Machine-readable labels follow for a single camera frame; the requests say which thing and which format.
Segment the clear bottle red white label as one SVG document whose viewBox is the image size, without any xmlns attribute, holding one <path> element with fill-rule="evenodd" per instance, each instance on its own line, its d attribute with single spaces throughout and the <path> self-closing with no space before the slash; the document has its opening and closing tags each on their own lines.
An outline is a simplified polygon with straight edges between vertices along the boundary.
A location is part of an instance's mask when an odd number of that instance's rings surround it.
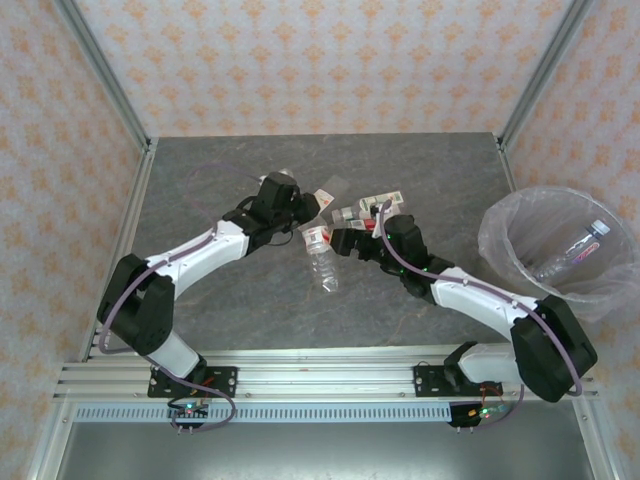
<svg viewBox="0 0 640 480">
<path fill-rule="evenodd" d="M 327 293 L 335 293 L 339 280 L 335 252 L 330 245 L 327 226 L 314 226 L 302 232 L 315 281 Z"/>
</svg>

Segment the clear bottle white green label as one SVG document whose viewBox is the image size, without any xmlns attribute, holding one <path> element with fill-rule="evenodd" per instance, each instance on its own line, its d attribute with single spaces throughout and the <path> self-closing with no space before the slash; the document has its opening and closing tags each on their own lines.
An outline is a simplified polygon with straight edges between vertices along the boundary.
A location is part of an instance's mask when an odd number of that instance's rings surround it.
<svg viewBox="0 0 640 480">
<path fill-rule="evenodd" d="M 382 206 L 387 200 L 391 201 L 393 206 L 400 208 L 405 204 L 405 198 L 400 191 L 392 191 L 359 199 L 354 205 L 339 208 L 331 212 L 334 223 L 352 221 L 352 220 L 368 220 L 372 218 L 371 209 L 373 207 Z"/>
</svg>

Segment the left black mount plate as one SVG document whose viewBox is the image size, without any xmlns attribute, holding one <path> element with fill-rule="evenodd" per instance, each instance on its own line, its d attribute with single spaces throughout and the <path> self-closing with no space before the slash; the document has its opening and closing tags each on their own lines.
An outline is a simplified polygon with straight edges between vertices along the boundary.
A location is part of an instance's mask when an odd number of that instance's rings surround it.
<svg viewBox="0 0 640 480">
<path fill-rule="evenodd" d="M 205 366 L 198 368 L 195 374 L 191 374 L 187 378 L 187 381 L 218 390 L 233 398 L 238 381 L 237 376 L 238 369 L 236 367 Z M 160 370 L 151 369 L 151 377 L 147 388 L 147 396 L 150 398 L 205 398 L 207 395 L 210 395 L 210 393 L 183 385 Z"/>
</svg>

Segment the clear bottle purple label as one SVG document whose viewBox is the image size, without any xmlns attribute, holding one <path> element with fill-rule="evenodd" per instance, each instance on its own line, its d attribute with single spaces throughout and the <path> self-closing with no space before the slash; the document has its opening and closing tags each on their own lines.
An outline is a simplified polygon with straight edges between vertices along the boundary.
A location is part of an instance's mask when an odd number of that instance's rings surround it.
<svg viewBox="0 0 640 480">
<path fill-rule="evenodd" d="M 602 239 L 609 232 L 610 227 L 604 221 L 594 220 L 583 227 L 570 241 L 563 241 L 553 255 L 533 268 L 532 276 L 539 283 L 559 284 L 600 248 Z"/>
</svg>

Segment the left circuit board with leds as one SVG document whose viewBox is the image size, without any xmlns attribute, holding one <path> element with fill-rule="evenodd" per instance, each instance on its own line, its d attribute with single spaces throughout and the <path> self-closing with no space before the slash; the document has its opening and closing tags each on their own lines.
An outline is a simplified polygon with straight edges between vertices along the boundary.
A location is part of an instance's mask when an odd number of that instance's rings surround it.
<svg viewBox="0 0 640 480">
<path fill-rule="evenodd" d="M 176 419 L 204 419 L 208 417 L 209 408 L 207 404 L 187 402 L 184 404 L 170 401 L 167 404 L 169 417 Z"/>
</svg>

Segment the aluminium table side rail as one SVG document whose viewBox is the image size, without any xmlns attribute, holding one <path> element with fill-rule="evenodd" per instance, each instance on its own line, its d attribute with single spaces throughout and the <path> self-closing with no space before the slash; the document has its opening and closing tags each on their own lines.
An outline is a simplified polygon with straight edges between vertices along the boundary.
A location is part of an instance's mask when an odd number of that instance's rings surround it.
<svg viewBox="0 0 640 480">
<path fill-rule="evenodd" d="M 142 150 L 135 175 L 128 191 L 125 206 L 119 220 L 111 258 L 103 276 L 101 286 L 98 290 L 96 297 L 97 304 L 91 310 L 89 326 L 86 329 L 83 337 L 83 343 L 79 350 L 78 360 L 80 362 L 86 362 L 90 357 L 96 331 L 101 326 L 100 322 L 96 319 L 97 308 L 104 293 L 106 292 L 111 275 L 120 258 L 131 250 L 158 143 L 159 138 L 153 137 L 150 139 L 149 144 Z"/>
<path fill-rule="evenodd" d="M 509 162 L 508 152 L 507 152 L 507 144 L 501 137 L 496 138 L 496 147 L 498 151 L 498 156 L 500 158 L 507 183 L 511 192 L 515 192 L 518 190 L 517 182 L 514 176 L 513 169 Z"/>
</svg>

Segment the aluminium frame post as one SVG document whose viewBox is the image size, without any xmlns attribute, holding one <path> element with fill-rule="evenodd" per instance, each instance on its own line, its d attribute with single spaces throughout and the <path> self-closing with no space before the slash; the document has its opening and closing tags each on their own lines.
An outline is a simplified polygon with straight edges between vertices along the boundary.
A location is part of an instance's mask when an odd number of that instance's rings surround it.
<svg viewBox="0 0 640 480">
<path fill-rule="evenodd" d="M 74 35 L 81 51 L 111 100 L 112 105 L 124 122 L 128 133 L 142 151 L 147 151 L 151 144 L 151 138 L 143 127 L 121 82 L 118 80 L 105 52 L 99 45 L 76 0 L 52 1 L 68 25 L 71 33 Z"/>
<path fill-rule="evenodd" d="M 502 133 L 497 137 L 499 150 L 506 153 L 533 110 L 565 51 L 582 25 L 595 0 L 571 0 L 555 33 L 519 97 Z"/>
</svg>

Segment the black mount plate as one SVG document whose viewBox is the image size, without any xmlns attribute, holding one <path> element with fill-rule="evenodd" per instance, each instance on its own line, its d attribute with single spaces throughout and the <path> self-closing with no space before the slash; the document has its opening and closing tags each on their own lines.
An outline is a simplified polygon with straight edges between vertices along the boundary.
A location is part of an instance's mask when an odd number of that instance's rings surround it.
<svg viewBox="0 0 640 480">
<path fill-rule="evenodd" d="M 218 390 L 233 398 L 238 381 L 237 376 L 238 369 L 236 367 L 205 366 L 198 368 L 195 374 L 191 374 L 187 378 L 187 381 Z M 207 395 L 210 395 L 210 393 L 183 385 L 160 370 L 151 369 L 151 377 L 147 388 L 147 396 L 150 398 L 205 398 Z"/>
<path fill-rule="evenodd" d="M 458 367 L 418 364 L 413 367 L 413 385 L 417 397 L 501 396 L 501 383 L 476 383 Z"/>
</svg>

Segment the right black mount plate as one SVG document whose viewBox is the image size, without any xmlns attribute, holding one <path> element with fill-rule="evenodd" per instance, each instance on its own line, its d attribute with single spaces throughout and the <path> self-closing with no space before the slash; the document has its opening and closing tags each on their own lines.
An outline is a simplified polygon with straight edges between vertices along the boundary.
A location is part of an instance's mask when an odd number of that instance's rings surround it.
<svg viewBox="0 0 640 480">
<path fill-rule="evenodd" d="M 418 364 L 413 367 L 413 385 L 417 397 L 501 396 L 501 383 L 476 383 L 458 367 Z"/>
</svg>

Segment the grey metal shelf sheet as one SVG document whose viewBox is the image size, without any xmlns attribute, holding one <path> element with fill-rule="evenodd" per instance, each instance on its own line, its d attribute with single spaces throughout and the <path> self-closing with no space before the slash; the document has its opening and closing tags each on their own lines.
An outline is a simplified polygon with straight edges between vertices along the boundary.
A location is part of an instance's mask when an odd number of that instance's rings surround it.
<svg viewBox="0 0 640 480">
<path fill-rule="evenodd" d="M 57 480 L 594 480 L 575 423 L 517 416 L 473 433 L 438 423 L 73 427 Z"/>
</svg>

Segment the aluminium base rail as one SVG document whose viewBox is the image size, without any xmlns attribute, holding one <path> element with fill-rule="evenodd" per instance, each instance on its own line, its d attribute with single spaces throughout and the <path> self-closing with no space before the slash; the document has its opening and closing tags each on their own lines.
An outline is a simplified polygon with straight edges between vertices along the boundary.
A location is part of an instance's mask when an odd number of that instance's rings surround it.
<svg viewBox="0 0 640 480">
<path fill-rule="evenodd" d="M 436 365 L 453 345 L 208 351 L 214 366 L 239 369 L 240 402 L 396 401 L 415 397 L 413 367 Z M 101 355 L 63 365 L 59 402 L 128 402 L 147 397 L 150 364 L 131 354 Z"/>
</svg>

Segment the round bin with clear liner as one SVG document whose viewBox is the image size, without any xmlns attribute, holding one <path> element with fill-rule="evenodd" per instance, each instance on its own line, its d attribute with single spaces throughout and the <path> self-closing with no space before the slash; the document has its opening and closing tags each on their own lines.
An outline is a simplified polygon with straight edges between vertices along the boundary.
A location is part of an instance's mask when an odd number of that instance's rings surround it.
<svg viewBox="0 0 640 480">
<path fill-rule="evenodd" d="M 559 284 L 537 282 L 531 270 L 596 219 L 610 227 L 600 248 Z M 640 299 L 640 244 L 610 207 L 582 191 L 543 186 L 509 194 L 485 212 L 478 247 L 516 290 L 559 297 L 586 322 Z"/>
</svg>

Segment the square bottle white barcode label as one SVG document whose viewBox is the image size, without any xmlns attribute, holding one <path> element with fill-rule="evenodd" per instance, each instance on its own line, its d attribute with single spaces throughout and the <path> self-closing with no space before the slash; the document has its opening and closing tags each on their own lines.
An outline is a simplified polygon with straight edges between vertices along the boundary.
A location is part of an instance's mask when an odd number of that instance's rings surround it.
<svg viewBox="0 0 640 480">
<path fill-rule="evenodd" d="M 347 180 L 337 175 L 331 176 L 321 187 L 314 192 L 319 205 L 319 212 L 322 213 L 332 205 L 337 205 L 349 190 L 350 184 Z"/>
</svg>

